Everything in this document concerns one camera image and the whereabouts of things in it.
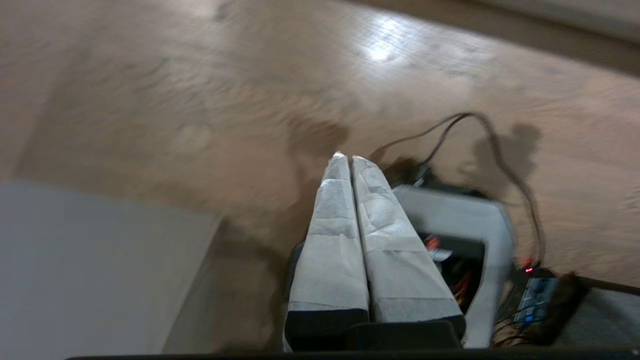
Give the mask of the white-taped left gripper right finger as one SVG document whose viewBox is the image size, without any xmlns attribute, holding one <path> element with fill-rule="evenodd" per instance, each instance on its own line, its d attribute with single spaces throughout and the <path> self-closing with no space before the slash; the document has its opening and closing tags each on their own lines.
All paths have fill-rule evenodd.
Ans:
<svg viewBox="0 0 640 360">
<path fill-rule="evenodd" d="M 462 337 L 464 314 L 381 169 L 354 156 L 352 175 L 375 322 L 449 321 Z"/>
</svg>

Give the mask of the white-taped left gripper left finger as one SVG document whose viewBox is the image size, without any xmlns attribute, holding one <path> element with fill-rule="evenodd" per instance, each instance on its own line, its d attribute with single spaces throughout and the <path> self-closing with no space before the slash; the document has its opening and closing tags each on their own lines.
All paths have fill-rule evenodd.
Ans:
<svg viewBox="0 0 640 360">
<path fill-rule="evenodd" d="M 370 322 L 370 292 L 349 160 L 327 163 L 305 239 L 291 252 L 283 292 L 286 352 L 349 349 L 350 333 Z"/>
</svg>

